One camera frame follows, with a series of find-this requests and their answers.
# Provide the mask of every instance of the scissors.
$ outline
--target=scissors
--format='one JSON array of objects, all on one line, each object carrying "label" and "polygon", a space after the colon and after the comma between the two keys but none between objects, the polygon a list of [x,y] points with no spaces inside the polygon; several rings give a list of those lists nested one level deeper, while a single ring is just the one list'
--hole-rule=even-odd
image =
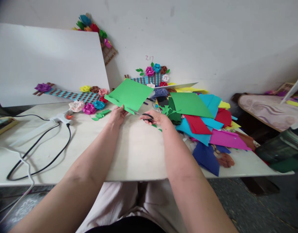
[{"label": "scissors", "polygon": [[150,117],[150,119],[143,119],[143,120],[144,120],[144,121],[147,120],[147,121],[149,121],[149,122],[152,123],[152,121],[153,121],[153,116],[151,116],[151,115],[149,115],[149,114],[147,114],[147,113],[140,114],[140,113],[134,111],[133,109],[131,109],[131,108],[129,108],[129,107],[127,107],[127,108],[128,108],[129,110],[133,111],[134,113],[136,113],[137,115],[140,115],[140,116],[141,116],[141,115],[146,115],[146,116]]}]

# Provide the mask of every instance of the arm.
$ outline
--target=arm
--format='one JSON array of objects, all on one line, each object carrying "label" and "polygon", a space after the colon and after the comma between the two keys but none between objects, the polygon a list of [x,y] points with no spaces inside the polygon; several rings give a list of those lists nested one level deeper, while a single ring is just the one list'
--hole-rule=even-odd
[{"label": "arm", "polygon": [[154,110],[147,113],[162,126],[167,176],[188,232],[237,232],[172,122]]},{"label": "arm", "polygon": [[103,185],[127,112],[117,107],[107,125],[79,156],[63,179],[11,232],[75,232]]}]

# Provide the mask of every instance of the pink pants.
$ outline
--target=pink pants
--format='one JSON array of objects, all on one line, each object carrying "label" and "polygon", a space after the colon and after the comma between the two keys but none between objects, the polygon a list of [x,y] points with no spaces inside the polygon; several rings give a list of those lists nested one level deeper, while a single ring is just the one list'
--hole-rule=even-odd
[{"label": "pink pants", "polygon": [[187,232],[168,180],[105,182],[76,233],[110,225],[124,217],[142,216],[166,232]]}]

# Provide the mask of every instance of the blue paper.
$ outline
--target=blue paper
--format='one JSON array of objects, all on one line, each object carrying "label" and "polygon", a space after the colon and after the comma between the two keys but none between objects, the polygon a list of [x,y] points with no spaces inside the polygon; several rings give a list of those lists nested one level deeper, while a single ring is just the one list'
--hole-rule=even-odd
[{"label": "blue paper", "polygon": [[220,165],[214,155],[212,146],[208,147],[198,142],[192,155],[200,166],[213,173],[215,176],[219,176]]},{"label": "blue paper", "polygon": [[187,121],[186,118],[182,119],[181,121],[181,124],[180,125],[177,125],[175,127],[176,130],[179,130],[179,131],[183,131],[184,133],[186,133],[189,137],[193,137],[195,138],[196,140],[202,142],[203,144],[205,144],[206,146],[208,146],[209,142],[210,142],[210,138],[211,138],[211,134],[194,134],[191,132],[191,129],[190,129],[190,126],[189,126],[189,123]]},{"label": "blue paper", "polygon": [[218,112],[218,106],[220,105],[221,98],[215,95],[208,95],[208,94],[200,94],[200,99],[204,102],[207,106],[208,110],[214,116],[214,119]]},{"label": "blue paper", "polygon": [[231,151],[229,151],[229,149],[224,146],[219,146],[219,145],[215,145],[215,146],[217,150],[219,150],[221,153],[227,153],[227,154],[231,153]]},{"label": "blue paper", "polygon": [[202,121],[204,124],[206,124],[209,127],[212,127],[216,130],[220,130],[223,127],[223,123],[220,123],[218,121],[215,121],[214,119],[206,118],[206,117],[201,117]]}]

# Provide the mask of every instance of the white table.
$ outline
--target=white table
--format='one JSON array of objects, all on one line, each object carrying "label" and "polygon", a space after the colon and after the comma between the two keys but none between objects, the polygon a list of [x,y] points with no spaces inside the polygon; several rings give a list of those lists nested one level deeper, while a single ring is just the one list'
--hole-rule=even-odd
[{"label": "white table", "polygon": [[[143,104],[139,112],[143,113],[152,109],[152,102]],[[113,109],[115,106],[108,102],[105,109]],[[45,119],[68,110],[68,103],[37,105],[24,113],[37,114]],[[36,185],[57,184],[78,156],[88,147],[93,139],[102,130],[108,121],[110,114],[99,121],[93,121],[93,115],[83,112],[75,113],[74,124],[70,127],[72,140],[66,150],[46,170],[34,175]],[[0,146],[8,146],[18,137],[32,131],[36,127],[46,123],[35,116],[19,117],[19,124],[0,135]],[[23,154],[41,135],[12,149]],[[64,147],[69,137],[68,129],[61,124],[51,130],[30,152],[28,162],[32,166],[32,172],[46,166]],[[192,151],[192,141],[185,142]],[[220,167],[219,178],[245,177],[245,176],[272,176],[289,175],[293,172],[279,173],[269,168],[255,153],[251,151],[231,149],[231,157],[235,166],[231,168]],[[0,148],[0,186],[30,185],[29,179],[19,181],[7,181],[6,176],[18,162],[18,155]],[[215,175],[202,169],[207,178],[216,178]],[[27,168],[21,165],[13,175],[13,178],[27,175]],[[148,181],[167,178],[164,162],[164,145],[162,132],[153,126],[139,120],[137,115],[128,114],[121,126],[117,149],[106,181]]]}]

